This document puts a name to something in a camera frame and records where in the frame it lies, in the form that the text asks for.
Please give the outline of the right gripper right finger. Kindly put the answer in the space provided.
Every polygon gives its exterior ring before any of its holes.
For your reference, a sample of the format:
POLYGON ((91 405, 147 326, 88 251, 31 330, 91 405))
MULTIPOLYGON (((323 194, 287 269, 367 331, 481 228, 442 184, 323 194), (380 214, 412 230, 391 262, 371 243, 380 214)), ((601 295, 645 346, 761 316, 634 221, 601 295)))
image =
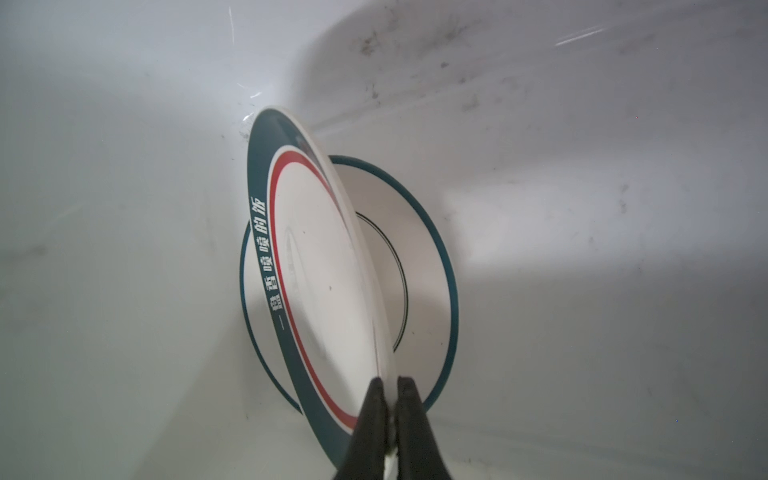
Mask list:
POLYGON ((394 420, 399 480, 451 480, 415 381, 397 380, 394 420))

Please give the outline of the white plate green rim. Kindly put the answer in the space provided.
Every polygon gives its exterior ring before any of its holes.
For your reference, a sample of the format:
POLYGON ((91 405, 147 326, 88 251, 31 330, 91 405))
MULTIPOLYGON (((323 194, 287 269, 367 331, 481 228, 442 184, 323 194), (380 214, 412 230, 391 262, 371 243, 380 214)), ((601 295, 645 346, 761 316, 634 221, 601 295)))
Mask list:
POLYGON ((247 151, 258 272, 291 383, 334 466, 347 453, 369 383, 396 397, 383 294, 351 200, 331 162, 286 110, 253 122, 247 151))

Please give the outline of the white plate flower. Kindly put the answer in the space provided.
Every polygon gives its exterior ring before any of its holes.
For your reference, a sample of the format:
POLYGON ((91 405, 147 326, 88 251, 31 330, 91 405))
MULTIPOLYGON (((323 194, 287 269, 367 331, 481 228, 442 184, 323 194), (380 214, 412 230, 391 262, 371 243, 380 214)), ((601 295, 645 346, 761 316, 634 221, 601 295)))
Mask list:
POLYGON ((458 290, 428 212, 395 177, 364 160, 331 158, 356 211, 382 288, 394 357, 425 408, 441 395, 459 338, 458 290))

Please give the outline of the white plastic bin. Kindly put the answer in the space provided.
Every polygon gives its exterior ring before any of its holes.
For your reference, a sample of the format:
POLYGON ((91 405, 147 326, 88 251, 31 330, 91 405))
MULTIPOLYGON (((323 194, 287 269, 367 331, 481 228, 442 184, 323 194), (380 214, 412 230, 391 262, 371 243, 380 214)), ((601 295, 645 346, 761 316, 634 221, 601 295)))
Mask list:
POLYGON ((456 479, 767 475, 763 1, 5 1, 1 475, 329 479, 239 288, 267 106, 444 242, 456 479))

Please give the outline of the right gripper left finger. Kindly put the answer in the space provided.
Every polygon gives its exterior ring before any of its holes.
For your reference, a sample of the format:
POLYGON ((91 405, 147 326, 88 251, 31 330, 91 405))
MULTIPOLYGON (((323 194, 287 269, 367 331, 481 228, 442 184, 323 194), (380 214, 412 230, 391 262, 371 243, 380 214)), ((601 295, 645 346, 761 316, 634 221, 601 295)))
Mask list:
POLYGON ((335 480, 383 480, 389 447, 388 404, 381 378, 369 383, 347 453, 335 480))

